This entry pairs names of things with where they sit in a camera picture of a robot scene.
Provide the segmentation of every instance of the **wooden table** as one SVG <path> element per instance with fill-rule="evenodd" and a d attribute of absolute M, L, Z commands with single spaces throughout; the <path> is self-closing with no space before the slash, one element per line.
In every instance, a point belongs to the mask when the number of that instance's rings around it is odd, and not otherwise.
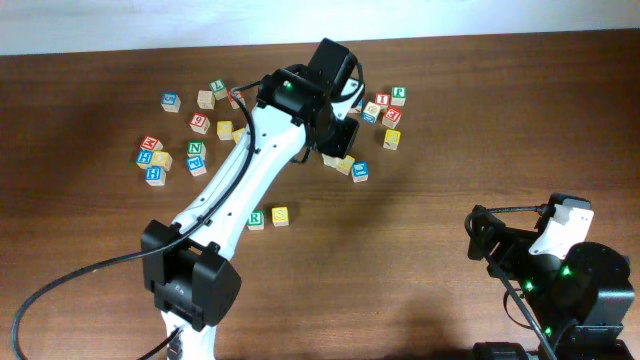
<path fill-rule="evenodd" d="M 396 358 L 480 341 L 533 349 L 534 334 L 504 314 L 500 282 L 466 257 L 463 220 L 475 204 L 591 199 L 588 240 L 631 256 L 640 287 L 640 31 L 347 45 L 364 64 L 366 100 L 408 88 L 399 149 L 384 150 L 385 128 L 363 123 L 352 154 L 367 161 L 368 182 L 317 154 L 284 169 L 259 208 L 286 205 L 292 223 L 242 235 L 233 264 L 243 287 L 218 331 L 219 358 Z M 233 142 L 187 125 L 198 90 L 305 63 L 315 46 L 0 58 L 0 353 L 29 294 L 137 251 L 147 223 L 170 222 L 222 164 Z M 162 110 L 167 91 L 180 95 L 180 113 Z M 205 113 L 245 123 L 227 101 Z M 164 187 L 147 185 L 134 163 L 144 135 L 174 157 Z M 199 178 L 185 166 L 193 139 L 208 149 Z M 532 229 L 536 216 L 503 218 Z M 26 354 L 131 359 L 154 347 L 164 324 L 141 270 L 119 265 L 44 296 L 21 328 Z M 624 325 L 638 357 L 638 306 Z"/>

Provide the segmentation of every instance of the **robotic arm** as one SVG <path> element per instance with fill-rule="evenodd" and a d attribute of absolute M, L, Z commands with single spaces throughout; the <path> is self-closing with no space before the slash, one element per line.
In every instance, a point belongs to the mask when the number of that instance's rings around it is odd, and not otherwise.
<path fill-rule="evenodd" d="M 358 80 L 350 78 L 356 67 Z M 181 329 L 169 343 L 170 360 L 214 359 L 216 325 L 241 286 L 229 261 L 249 215 L 304 146 L 302 162 L 312 149 L 344 158 L 358 129 L 346 114 L 364 95 L 362 80 L 356 57 L 328 39 L 309 65 L 265 76 L 251 115 L 242 107 L 247 131 L 204 191 L 171 226 L 155 220 L 147 226 L 143 251 L 188 236 L 143 259 L 145 287 L 154 293 L 167 334 Z"/>
<path fill-rule="evenodd" d="M 540 214 L 537 231 L 509 228 L 495 216 L 520 211 Z M 553 194 L 548 204 L 531 208 L 476 205 L 465 221 L 469 259 L 489 262 L 489 275 L 502 281 L 529 322 L 520 326 L 540 339 L 542 359 L 632 359 L 617 340 L 635 297 L 629 260 L 605 245 L 584 242 L 593 214 L 588 200 Z M 519 284 L 522 296 L 510 281 Z M 530 358 L 510 343 L 477 343 L 473 353 L 477 360 Z"/>

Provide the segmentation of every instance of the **yellow letter block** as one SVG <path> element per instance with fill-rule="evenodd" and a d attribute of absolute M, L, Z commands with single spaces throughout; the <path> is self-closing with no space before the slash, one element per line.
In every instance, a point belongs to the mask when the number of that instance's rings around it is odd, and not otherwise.
<path fill-rule="evenodd" d="M 345 175 L 349 175 L 349 173 L 351 172 L 351 167 L 355 162 L 356 159 L 352 158 L 349 155 L 345 156 L 344 159 L 336 158 L 336 170 Z"/>
<path fill-rule="evenodd" d="M 173 159 L 168 152 L 164 151 L 154 151 L 153 157 L 151 157 L 151 166 L 161 167 L 164 171 L 171 170 L 171 164 L 173 163 Z"/>
<path fill-rule="evenodd" d="M 289 211 L 286 206 L 271 209 L 271 220 L 273 226 L 289 225 Z"/>
<path fill-rule="evenodd" d="M 233 123 L 231 121 L 218 121 L 218 137 L 220 140 L 233 140 Z"/>
<path fill-rule="evenodd" d="M 391 150 L 397 149 L 400 143 L 400 135 L 400 131 L 387 130 L 387 133 L 384 135 L 384 145 L 382 145 L 382 147 Z"/>

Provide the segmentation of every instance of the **black bracket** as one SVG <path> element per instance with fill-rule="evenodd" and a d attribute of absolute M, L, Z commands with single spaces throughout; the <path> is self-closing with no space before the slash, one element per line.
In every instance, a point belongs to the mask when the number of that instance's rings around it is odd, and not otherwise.
<path fill-rule="evenodd" d="M 142 250 L 152 250 L 175 241 L 178 227 L 152 220 L 142 234 Z M 144 286 L 154 294 L 156 308 L 171 311 L 200 331 L 216 326 L 238 296 L 242 280 L 211 242 L 202 247 L 191 239 L 142 259 Z"/>

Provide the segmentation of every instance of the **wooden block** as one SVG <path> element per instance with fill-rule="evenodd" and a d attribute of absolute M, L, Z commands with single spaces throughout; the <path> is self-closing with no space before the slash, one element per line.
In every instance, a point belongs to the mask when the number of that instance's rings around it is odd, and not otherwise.
<path fill-rule="evenodd" d="M 136 158 L 136 164 L 140 166 L 141 169 L 148 169 L 151 167 L 151 158 L 153 157 L 153 152 L 140 150 L 138 153 L 138 157 Z"/>
<path fill-rule="evenodd" d="M 391 150 L 397 149 L 400 143 L 400 135 L 400 131 L 387 130 L 386 134 L 384 134 L 384 145 L 382 147 Z"/>
<path fill-rule="evenodd" d="M 164 182 L 167 179 L 167 173 L 162 168 L 148 168 L 145 180 L 151 186 L 164 186 Z"/>
<path fill-rule="evenodd" d="M 369 179 L 369 168 L 367 168 L 366 162 L 359 162 L 353 164 L 351 168 L 351 177 L 353 182 L 362 182 Z"/>
<path fill-rule="evenodd" d="M 140 149 L 151 152 L 160 151 L 162 150 L 162 143 L 156 138 L 145 136 L 144 140 L 142 140 L 142 143 L 140 144 Z"/>
<path fill-rule="evenodd" d="M 188 157 L 200 156 L 202 160 L 204 160 L 206 155 L 207 155 L 207 148 L 204 147 L 204 143 L 195 141 L 195 142 L 190 142 L 187 145 Z"/>
<path fill-rule="evenodd" d="M 218 121 L 218 137 L 220 140 L 233 140 L 233 123 L 231 121 Z"/>
<path fill-rule="evenodd" d="M 380 106 L 380 110 L 385 112 L 389 107 L 389 103 L 391 103 L 391 95 L 378 93 L 376 94 L 376 100 L 374 103 Z"/>
<path fill-rule="evenodd" d="M 211 123 L 209 122 L 208 117 L 202 114 L 195 113 L 193 114 L 191 121 L 189 121 L 189 125 L 191 125 L 191 130 L 197 132 L 198 134 L 205 135 L 207 133 L 207 130 L 209 130 L 209 126 L 211 126 Z"/>
<path fill-rule="evenodd" d="M 191 172 L 191 175 L 198 176 L 207 172 L 207 167 L 204 165 L 204 159 L 200 155 L 190 157 L 187 159 L 187 169 Z"/>
<path fill-rule="evenodd" d="M 358 101 L 358 105 L 356 105 L 356 107 L 349 109 L 350 114 L 353 114 L 353 113 L 359 114 L 361 112 L 362 112 L 362 99 Z"/>
<path fill-rule="evenodd" d="M 154 151 L 153 156 L 151 157 L 151 166 L 160 167 L 164 169 L 164 171 L 171 170 L 171 164 L 173 163 L 173 158 L 169 155 L 168 152 L 164 151 Z"/>
<path fill-rule="evenodd" d="M 391 88 L 391 105 L 404 106 L 405 100 L 407 100 L 407 88 L 403 88 L 403 87 Z"/>
<path fill-rule="evenodd" d="M 349 173 L 351 172 L 351 166 L 353 166 L 353 163 L 355 162 L 356 159 L 352 158 L 349 155 L 345 156 L 344 159 L 338 158 L 336 163 L 336 170 L 345 175 L 349 175 Z"/>
<path fill-rule="evenodd" d="M 247 221 L 249 230 L 264 230 L 264 214 L 262 211 L 254 211 Z"/>
<path fill-rule="evenodd" d="M 244 134 L 244 128 L 238 129 L 231 133 L 231 136 L 233 136 L 233 141 L 235 141 L 236 144 L 238 143 L 238 141 L 240 141 L 240 137 L 242 136 L 242 134 Z"/>
<path fill-rule="evenodd" d="M 289 225 L 289 211 L 286 206 L 271 209 L 271 220 L 273 226 Z"/>
<path fill-rule="evenodd" d="M 382 125 L 395 129 L 398 123 L 400 122 L 400 118 L 402 117 L 402 113 L 394 108 L 389 108 L 387 112 L 384 114 L 382 118 Z"/>
<path fill-rule="evenodd" d="M 242 97 L 242 94 L 240 93 L 240 91 L 236 91 L 233 94 L 238 98 L 238 100 L 240 100 L 242 105 L 247 106 L 247 103 L 244 102 L 244 98 Z M 231 103 L 231 107 L 233 109 L 240 109 L 240 106 L 238 105 L 238 103 L 236 103 L 236 101 L 233 100 L 233 98 L 231 97 L 231 91 L 229 91 L 228 96 L 229 96 L 229 102 Z"/>
<path fill-rule="evenodd" d="M 380 115 L 380 106 L 369 102 L 362 112 L 362 120 L 375 124 L 378 121 L 378 115 Z"/>
<path fill-rule="evenodd" d="M 198 91 L 198 106 L 200 109 L 210 109 L 216 106 L 216 98 L 213 97 L 213 91 Z"/>
<path fill-rule="evenodd" d="M 334 158 L 334 157 L 332 157 L 332 156 L 328 156 L 328 155 L 325 155 L 325 154 L 322 154 L 322 160 L 324 160 L 324 164 L 325 164 L 325 165 L 327 165 L 327 166 L 331 166 L 332 168 L 334 168 L 334 169 L 335 169 L 335 168 L 336 168 L 336 165 L 338 164 L 338 161 L 339 161 L 340 159 L 338 159 L 338 158 Z"/>
<path fill-rule="evenodd" d="M 165 93 L 162 95 L 162 108 L 168 112 L 178 112 L 180 110 L 180 98 L 178 94 Z"/>
<path fill-rule="evenodd" d="M 227 96 L 227 87 L 224 85 L 224 81 L 213 81 L 209 84 L 209 87 L 213 91 L 213 96 L 215 96 L 216 100 L 222 100 Z"/>

